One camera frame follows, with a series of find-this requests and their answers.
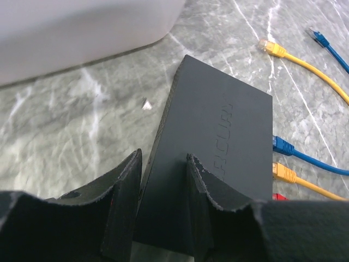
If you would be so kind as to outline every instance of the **red object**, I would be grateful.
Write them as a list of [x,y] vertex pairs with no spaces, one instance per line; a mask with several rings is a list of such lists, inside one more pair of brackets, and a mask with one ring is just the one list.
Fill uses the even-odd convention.
[[273,199],[274,200],[288,200],[287,198],[285,198],[283,195],[280,195],[280,194],[273,194]]

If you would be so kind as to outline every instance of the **black rectangular device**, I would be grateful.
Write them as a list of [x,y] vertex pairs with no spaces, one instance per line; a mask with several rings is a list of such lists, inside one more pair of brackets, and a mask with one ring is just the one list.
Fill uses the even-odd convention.
[[193,57],[180,64],[141,185],[134,240],[192,255],[186,155],[250,199],[272,199],[272,97]]

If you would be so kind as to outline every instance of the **gray marble tabletop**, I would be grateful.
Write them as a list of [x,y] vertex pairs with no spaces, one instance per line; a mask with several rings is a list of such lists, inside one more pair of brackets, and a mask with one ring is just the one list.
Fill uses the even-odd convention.
[[[151,46],[1,88],[0,189],[58,197],[114,168],[137,148],[146,160],[185,54],[271,94],[274,134],[349,169],[349,107],[314,74],[256,48],[260,38],[277,41],[349,93],[347,73],[304,32],[309,25],[319,29],[349,61],[348,14],[346,0],[187,0],[171,32]],[[144,99],[152,110],[142,110]],[[274,160],[349,197],[349,177],[292,157],[274,154]],[[275,182],[274,192],[290,199],[325,199],[295,184]],[[134,247],[133,261],[182,260],[187,257]]]

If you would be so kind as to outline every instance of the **white container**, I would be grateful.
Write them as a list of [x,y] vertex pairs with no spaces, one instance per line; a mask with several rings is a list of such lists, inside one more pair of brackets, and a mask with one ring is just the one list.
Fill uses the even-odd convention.
[[185,0],[0,1],[0,85],[151,44]]

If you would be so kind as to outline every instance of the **yellow cable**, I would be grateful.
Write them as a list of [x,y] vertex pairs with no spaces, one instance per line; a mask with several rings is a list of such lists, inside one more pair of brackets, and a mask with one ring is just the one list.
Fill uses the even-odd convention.
[[343,91],[342,88],[339,87],[331,78],[329,78],[327,75],[325,75],[323,72],[318,70],[317,68],[313,67],[312,65],[304,62],[303,60],[296,58],[289,53],[287,53],[286,49],[280,46],[279,44],[270,42],[268,40],[261,39],[258,43],[258,47],[264,51],[266,51],[268,54],[280,57],[280,58],[286,58],[293,63],[296,63],[307,70],[313,72],[316,74],[319,78],[321,78],[323,81],[328,83],[334,91],[336,91],[340,97],[349,105],[349,96]]
[[304,179],[301,179],[300,177],[297,176],[296,172],[293,170],[285,167],[284,165],[280,163],[273,163],[273,176],[281,181],[287,182],[287,183],[297,183],[300,184],[308,189],[311,189],[315,191],[316,193],[319,193],[327,198],[331,198],[333,200],[344,200],[346,201],[347,199],[342,198],[336,194],[333,194],[331,192],[328,192],[327,190],[318,187]]

